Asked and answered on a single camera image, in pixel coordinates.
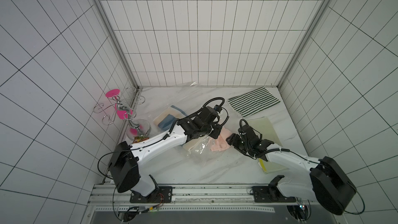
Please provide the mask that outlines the clear plastic vacuum bag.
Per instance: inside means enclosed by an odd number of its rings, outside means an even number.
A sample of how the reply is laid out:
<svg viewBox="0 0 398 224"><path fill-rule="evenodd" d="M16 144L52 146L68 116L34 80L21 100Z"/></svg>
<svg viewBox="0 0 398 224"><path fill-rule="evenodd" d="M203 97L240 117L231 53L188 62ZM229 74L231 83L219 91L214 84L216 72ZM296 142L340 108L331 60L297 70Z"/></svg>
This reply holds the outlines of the clear plastic vacuum bag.
<svg viewBox="0 0 398 224"><path fill-rule="evenodd" d="M176 106L183 110L171 126L160 134L132 148L139 165L144 165L156 157L183 146L203 136L217 138L227 124L228 98L242 90L233 87L170 87L150 90L150 110L164 110Z"/></svg>

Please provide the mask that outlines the pink towel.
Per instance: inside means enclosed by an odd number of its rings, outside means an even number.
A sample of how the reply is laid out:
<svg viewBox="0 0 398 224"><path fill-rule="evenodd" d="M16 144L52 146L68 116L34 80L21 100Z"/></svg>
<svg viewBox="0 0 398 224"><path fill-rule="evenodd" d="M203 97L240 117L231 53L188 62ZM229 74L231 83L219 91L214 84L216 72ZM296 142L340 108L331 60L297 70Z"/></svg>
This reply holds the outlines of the pink towel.
<svg viewBox="0 0 398 224"><path fill-rule="evenodd" d="M230 148L230 145L227 142L227 138L229 138L233 133L226 129L222 128L221 132L216 140L212 140L210 142L210 150L211 151L224 151Z"/></svg>

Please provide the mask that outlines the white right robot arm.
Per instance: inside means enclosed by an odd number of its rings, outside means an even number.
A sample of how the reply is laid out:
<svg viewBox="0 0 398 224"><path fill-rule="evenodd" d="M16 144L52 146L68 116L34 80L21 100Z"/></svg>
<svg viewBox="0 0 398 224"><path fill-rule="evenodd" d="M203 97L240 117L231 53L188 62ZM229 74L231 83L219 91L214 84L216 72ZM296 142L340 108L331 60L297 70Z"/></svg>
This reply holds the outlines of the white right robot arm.
<svg viewBox="0 0 398 224"><path fill-rule="evenodd" d="M283 148L264 139L245 120L241 120L238 133L226 141L247 157L279 164L291 172L291 175L277 175L269 182L268 188L274 198L316 201L330 213L342 215L357 192L334 159L308 157Z"/></svg>

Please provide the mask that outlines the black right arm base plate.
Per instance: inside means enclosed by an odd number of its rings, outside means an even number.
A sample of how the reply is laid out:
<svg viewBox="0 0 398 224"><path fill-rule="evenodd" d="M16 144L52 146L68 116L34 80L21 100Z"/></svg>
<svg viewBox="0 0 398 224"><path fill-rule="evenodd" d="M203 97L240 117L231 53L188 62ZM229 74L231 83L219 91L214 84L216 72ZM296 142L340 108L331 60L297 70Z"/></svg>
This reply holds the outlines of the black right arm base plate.
<svg viewBox="0 0 398 224"><path fill-rule="evenodd" d="M284 175L277 175L267 186L253 186L250 194L256 203L295 203L296 198L285 197L277 186Z"/></svg>

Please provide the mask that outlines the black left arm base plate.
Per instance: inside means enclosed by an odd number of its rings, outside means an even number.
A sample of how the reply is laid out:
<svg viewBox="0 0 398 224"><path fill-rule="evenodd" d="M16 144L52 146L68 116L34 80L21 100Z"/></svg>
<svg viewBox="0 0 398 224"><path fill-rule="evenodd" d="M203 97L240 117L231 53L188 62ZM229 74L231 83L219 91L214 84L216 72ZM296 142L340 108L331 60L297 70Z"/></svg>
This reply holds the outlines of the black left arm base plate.
<svg viewBox="0 0 398 224"><path fill-rule="evenodd" d="M138 184L132 188L130 203L171 203L172 186L159 186L152 175L141 177Z"/></svg>

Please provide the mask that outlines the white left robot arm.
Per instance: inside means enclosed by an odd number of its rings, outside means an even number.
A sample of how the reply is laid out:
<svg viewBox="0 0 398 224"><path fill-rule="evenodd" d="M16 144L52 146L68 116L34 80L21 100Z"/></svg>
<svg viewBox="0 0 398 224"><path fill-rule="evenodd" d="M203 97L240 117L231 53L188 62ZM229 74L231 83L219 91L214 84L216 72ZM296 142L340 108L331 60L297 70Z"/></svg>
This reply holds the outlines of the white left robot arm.
<svg viewBox="0 0 398 224"><path fill-rule="evenodd" d="M203 106L182 119L176 119L171 128L142 144L122 142L115 148L109 161L109 171L118 193L133 191L143 197L159 192L155 179L141 171L147 162L176 146L191 140L210 136L217 139L229 120L228 111L220 106Z"/></svg>

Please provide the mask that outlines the blue and beige towel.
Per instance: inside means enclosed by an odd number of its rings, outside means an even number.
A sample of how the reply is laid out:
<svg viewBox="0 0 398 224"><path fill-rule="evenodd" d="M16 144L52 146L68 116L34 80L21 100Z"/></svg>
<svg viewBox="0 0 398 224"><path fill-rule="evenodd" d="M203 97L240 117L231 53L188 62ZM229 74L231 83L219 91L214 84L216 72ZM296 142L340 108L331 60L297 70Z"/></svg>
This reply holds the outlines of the blue and beige towel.
<svg viewBox="0 0 398 224"><path fill-rule="evenodd" d="M160 130L166 131L170 129L176 119L182 119L186 116L187 114L183 110L171 105L153 121L153 124Z"/></svg>

